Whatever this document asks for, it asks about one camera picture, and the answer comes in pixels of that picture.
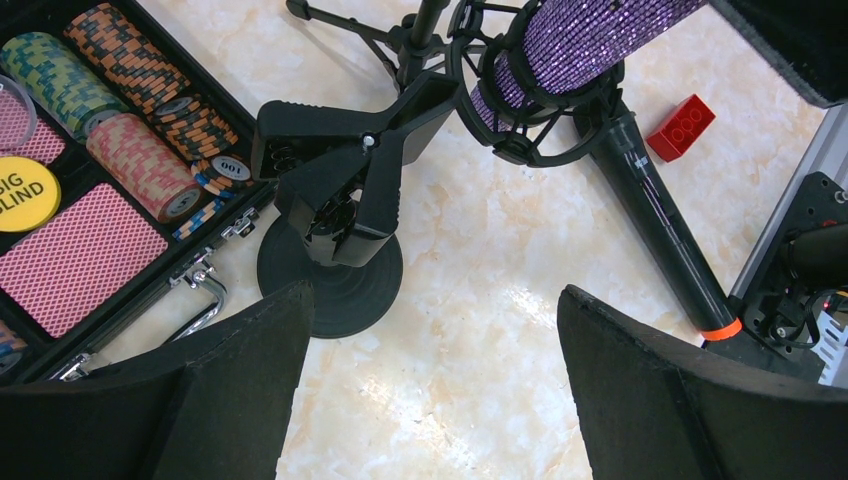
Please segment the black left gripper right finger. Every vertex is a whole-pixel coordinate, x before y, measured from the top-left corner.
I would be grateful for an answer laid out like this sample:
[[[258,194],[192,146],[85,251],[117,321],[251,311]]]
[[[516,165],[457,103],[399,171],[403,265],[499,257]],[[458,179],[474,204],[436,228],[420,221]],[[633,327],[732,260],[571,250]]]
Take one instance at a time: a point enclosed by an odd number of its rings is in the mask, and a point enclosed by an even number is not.
[[[597,479],[843,479],[847,393],[668,335],[569,285],[557,329]]]

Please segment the purple glitter microphone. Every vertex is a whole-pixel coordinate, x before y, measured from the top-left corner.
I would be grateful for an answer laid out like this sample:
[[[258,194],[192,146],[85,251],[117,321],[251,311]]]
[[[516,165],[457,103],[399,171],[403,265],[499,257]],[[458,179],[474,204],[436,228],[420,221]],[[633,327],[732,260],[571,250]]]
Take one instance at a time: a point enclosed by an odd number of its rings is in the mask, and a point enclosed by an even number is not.
[[[704,1],[543,1],[519,22],[517,39],[490,45],[490,95],[516,110],[527,89],[512,72],[519,50],[531,84],[550,96],[576,91],[705,6]]]

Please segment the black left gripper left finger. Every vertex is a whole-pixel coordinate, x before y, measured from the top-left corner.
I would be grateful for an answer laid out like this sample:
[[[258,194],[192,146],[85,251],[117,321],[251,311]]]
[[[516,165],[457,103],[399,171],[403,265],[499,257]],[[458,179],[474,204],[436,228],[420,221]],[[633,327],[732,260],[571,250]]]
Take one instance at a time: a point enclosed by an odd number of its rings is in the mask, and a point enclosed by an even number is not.
[[[73,381],[1,391],[5,479],[272,479],[314,319],[299,281]]]

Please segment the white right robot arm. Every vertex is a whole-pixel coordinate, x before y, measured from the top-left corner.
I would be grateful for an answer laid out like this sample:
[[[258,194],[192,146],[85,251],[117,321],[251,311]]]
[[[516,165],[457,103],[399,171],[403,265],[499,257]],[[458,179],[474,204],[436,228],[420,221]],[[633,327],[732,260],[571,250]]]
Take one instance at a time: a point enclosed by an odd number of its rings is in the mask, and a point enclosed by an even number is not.
[[[847,385],[847,5],[717,1],[715,10],[825,115],[731,291],[743,330],[704,348]]]

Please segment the shock mount tripod stand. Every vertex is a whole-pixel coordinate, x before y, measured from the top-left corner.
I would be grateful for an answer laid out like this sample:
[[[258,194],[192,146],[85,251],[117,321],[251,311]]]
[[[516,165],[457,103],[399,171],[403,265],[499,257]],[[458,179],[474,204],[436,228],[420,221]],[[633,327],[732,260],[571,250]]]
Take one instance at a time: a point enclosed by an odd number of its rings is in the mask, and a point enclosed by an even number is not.
[[[549,168],[580,159],[608,135],[621,108],[625,56],[601,36],[621,32],[635,11],[617,1],[529,1],[522,7],[463,1],[448,42],[435,32],[446,1],[421,2],[388,31],[306,1],[286,6],[299,19],[359,35],[398,89],[410,86],[435,56],[460,82],[474,75],[457,112],[476,140],[514,164]]]

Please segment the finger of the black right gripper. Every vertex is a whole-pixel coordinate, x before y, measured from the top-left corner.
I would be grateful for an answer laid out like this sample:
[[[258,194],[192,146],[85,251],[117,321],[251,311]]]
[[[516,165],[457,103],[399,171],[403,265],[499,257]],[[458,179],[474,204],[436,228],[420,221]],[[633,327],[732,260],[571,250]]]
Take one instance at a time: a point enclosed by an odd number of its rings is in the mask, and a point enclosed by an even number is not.
[[[807,103],[847,102],[845,1],[712,1],[715,9]]]

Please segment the round base clamp stand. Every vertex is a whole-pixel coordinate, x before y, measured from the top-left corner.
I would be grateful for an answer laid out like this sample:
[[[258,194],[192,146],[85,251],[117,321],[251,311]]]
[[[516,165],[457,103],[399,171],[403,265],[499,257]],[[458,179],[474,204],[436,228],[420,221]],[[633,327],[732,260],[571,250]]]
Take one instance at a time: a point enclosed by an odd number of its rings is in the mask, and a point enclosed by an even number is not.
[[[458,90],[456,79],[426,72],[379,112],[282,100],[260,108],[251,166],[274,183],[279,216],[259,248],[257,280],[264,295],[310,283],[314,337],[358,334],[394,303],[402,171],[452,114]]]

